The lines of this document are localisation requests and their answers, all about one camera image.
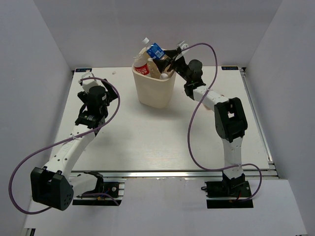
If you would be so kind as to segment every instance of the cable tie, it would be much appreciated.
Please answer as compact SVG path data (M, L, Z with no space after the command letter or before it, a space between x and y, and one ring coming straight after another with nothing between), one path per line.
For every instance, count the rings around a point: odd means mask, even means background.
M79 138L75 137L74 134L72 134L72 140L79 140Z

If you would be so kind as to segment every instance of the white backdrop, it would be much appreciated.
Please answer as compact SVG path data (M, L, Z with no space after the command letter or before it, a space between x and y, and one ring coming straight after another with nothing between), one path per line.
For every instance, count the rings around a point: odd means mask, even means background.
M25 215L9 200L13 169L28 154L53 142L71 72L32 0L0 1L0 235L18 236ZM28 209L30 174L49 153L17 173L13 194Z
M315 235L315 2L285 0L247 68L279 175Z
M208 42L220 65L247 66L281 0L34 0L70 68L130 66L149 37ZM190 58L214 65L208 50Z

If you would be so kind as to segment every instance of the white bottle cap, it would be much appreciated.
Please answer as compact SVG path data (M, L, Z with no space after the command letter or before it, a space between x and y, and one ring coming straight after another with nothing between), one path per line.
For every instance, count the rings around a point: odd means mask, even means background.
M142 43L143 44L147 44L149 42L149 39L148 38L144 38L143 40L142 40Z

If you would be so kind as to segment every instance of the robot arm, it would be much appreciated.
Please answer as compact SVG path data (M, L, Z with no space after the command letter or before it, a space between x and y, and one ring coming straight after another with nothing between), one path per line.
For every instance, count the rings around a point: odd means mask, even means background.
M153 61L160 72L168 66L168 71L175 70L186 81L184 85L186 95L199 102L208 87L201 79L202 63L193 59L186 64L183 54L187 50L182 51L182 49L187 46L181 42L176 50L165 51L167 59L153 59ZM227 192L233 195L245 182L245 175L241 167L241 145L248 124L242 102L239 98L228 99L211 90L202 103L215 112L216 131L223 142L224 166L239 165L239 167L224 170L222 174Z
M90 72L82 78L85 77L94 75ZM104 124L108 116L107 106L117 98L117 95L105 83L104 87L99 86L94 80L83 81L80 84L84 91L78 93L78 97L84 105L70 134L73 140L64 143L43 168L35 167L31 173L33 200L59 210L67 209L74 196L85 192L103 192L103 176L99 173L86 172L71 179L69 176L80 155L98 134L99 129L87 135L80 134Z

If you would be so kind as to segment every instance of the white table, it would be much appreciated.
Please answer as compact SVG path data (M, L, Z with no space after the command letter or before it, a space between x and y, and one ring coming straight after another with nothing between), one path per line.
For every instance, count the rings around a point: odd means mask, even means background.
M75 171L166 171L198 170L187 148L187 129L196 101L186 97L184 80L177 75L172 99L165 109L140 104L130 67L93 68L96 77L106 78L119 91L121 107L117 116L101 129L74 166ZM215 68L203 68L203 80L210 84ZM67 138L77 119L82 102L78 80L84 72L74 73L62 122L56 141ZM251 106L238 70L222 71L213 89L226 97L242 100L248 130L242 144L243 163L254 163L268 169L268 155L260 138ZM109 107L113 113L117 101ZM223 167L223 145L214 126L214 113L199 108L191 130L191 145L195 158L207 168ZM60 147L52 151L53 156Z
M264 180L254 208L207 209L202 179L128 179L120 206L27 216L35 236L294 236L306 230L287 180ZM250 180L252 189L258 180ZM32 202L30 210L43 209Z

